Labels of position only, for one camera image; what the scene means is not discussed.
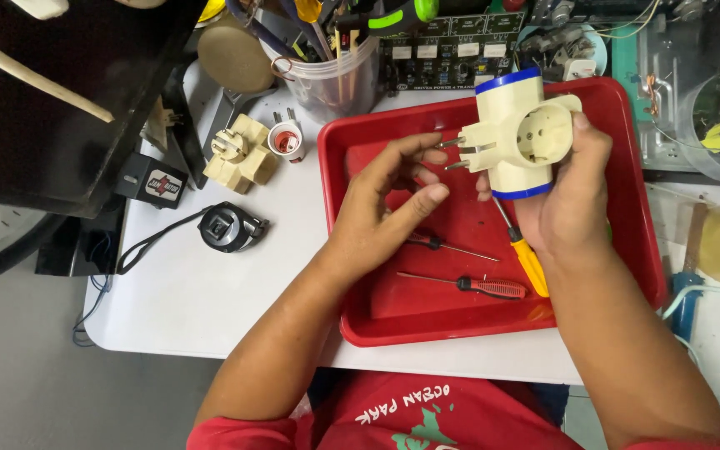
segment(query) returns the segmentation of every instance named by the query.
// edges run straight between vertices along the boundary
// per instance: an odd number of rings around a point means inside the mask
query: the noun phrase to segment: wooden stick
[[[60,86],[59,84],[51,81],[49,78],[35,73],[33,70],[30,70],[28,67],[24,66],[12,57],[5,55],[1,51],[0,69],[32,87],[37,87],[46,94],[53,95],[55,98],[59,98],[70,105],[101,118],[105,122],[113,122],[113,115],[108,110],[98,106],[91,100],[88,100],[87,98]]]

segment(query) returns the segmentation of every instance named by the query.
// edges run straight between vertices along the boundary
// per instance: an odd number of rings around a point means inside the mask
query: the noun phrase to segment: green circuit board
[[[509,74],[523,21],[523,12],[436,17],[412,36],[383,40],[388,90],[473,89]]]

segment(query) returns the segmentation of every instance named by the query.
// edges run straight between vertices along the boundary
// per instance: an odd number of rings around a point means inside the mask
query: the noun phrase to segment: table surface
[[[206,133],[221,97],[218,86],[198,65],[185,76],[191,114],[199,138]],[[375,110],[405,108],[473,95],[472,90],[402,92],[383,99]],[[248,115],[266,127],[273,112],[293,108],[302,124],[308,153],[299,164],[280,163],[263,187],[238,195],[209,181],[203,190],[186,190],[179,209],[158,210],[129,200],[122,250],[169,224],[214,203],[229,201],[271,221],[263,241],[250,251],[227,255],[208,248],[196,223],[159,240],[128,275],[116,276],[110,292],[85,327],[93,341],[109,350],[225,358],[288,283],[326,241],[321,176],[315,140],[321,125],[309,120],[287,90],[261,98]],[[142,150],[156,154],[148,144]],[[665,188],[720,203],[720,187],[665,184]],[[652,217],[661,252],[682,267],[685,199],[650,192]],[[708,283],[718,284],[712,280]],[[89,284],[88,311],[97,296]],[[720,295],[699,301],[693,346],[702,371],[720,395]],[[431,373],[498,380],[582,384],[556,328],[505,335],[360,348],[345,342],[337,326],[330,334],[322,365],[403,373]]]

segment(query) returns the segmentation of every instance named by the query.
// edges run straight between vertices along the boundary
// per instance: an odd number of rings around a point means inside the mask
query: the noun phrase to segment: red tray
[[[624,259],[652,307],[665,300],[665,280],[655,230],[649,214],[638,146],[632,131],[630,107],[624,89],[612,78],[593,77],[545,86],[546,94],[571,93],[595,127],[613,138],[607,164],[607,217],[613,245]],[[326,219],[329,231],[352,176],[365,167],[391,139],[440,130],[444,139],[477,118],[473,97],[420,107],[342,118],[327,124],[318,135]],[[449,151],[449,163],[459,160]],[[493,202],[477,202],[478,174],[468,170],[433,169],[449,187],[449,199],[422,224],[449,245],[490,255],[493,262],[440,248],[404,245],[378,270],[368,274],[346,294],[341,333],[359,347],[395,343],[523,332],[557,326],[549,299],[532,292],[529,280],[510,246],[505,222]],[[385,201],[391,209],[408,199],[395,191]],[[512,202],[502,203],[515,220]],[[455,280],[472,278],[512,280],[530,291],[524,300],[497,300],[483,294],[459,292],[454,285],[403,278],[397,271]]]

